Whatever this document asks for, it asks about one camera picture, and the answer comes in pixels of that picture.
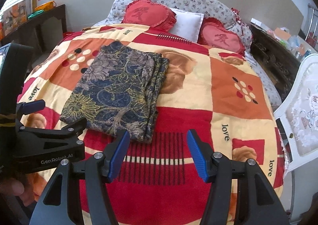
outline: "blanket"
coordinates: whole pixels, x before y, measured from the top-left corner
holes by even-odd
[[[239,54],[198,45],[176,35],[135,24],[114,24],[65,38],[26,79],[19,102],[44,99],[46,107],[24,116],[26,126],[61,129],[61,111],[83,72],[103,45],[119,40],[169,59],[157,100],[151,144],[131,142],[118,178],[107,185],[115,215],[123,224],[199,224],[209,184],[198,177],[186,143],[195,129],[202,141],[228,158],[254,158],[280,196],[284,153],[260,78]],[[112,138],[85,130],[86,158]],[[53,169],[33,175],[38,197]],[[85,181],[80,181],[85,223],[91,224]],[[237,182],[232,182],[228,224],[233,224]]]

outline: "white chair back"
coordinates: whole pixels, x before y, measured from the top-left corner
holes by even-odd
[[[274,117],[280,119],[291,150],[287,172],[318,158],[318,54],[303,60],[290,93]]]

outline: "stripe pattern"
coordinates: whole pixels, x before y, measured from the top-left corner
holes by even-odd
[[[185,44],[192,44],[191,41],[179,37],[179,36],[174,36],[174,35],[167,35],[166,33],[160,33],[157,36],[157,39],[163,39],[163,40],[168,40],[168,41],[173,41],[173,42],[179,42],[179,43],[185,43]]]
[[[117,178],[119,182],[143,185],[184,185],[183,133],[154,132],[152,144],[131,142]]]

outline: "red heart pillow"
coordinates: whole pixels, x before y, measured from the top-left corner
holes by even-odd
[[[201,26],[198,43],[245,55],[245,47],[239,36],[226,30],[220,21],[205,21]]]
[[[151,0],[135,0],[127,6],[122,23],[146,25],[169,31],[177,21],[175,15],[162,4]]]

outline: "folded fabric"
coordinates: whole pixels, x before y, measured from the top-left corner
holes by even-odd
[[[150,143],[156,101],[169,60],[119,41],[103,46],[66,101],[60,120],[87,118],[87,128],[115,135],[129,131],[131,140]]]

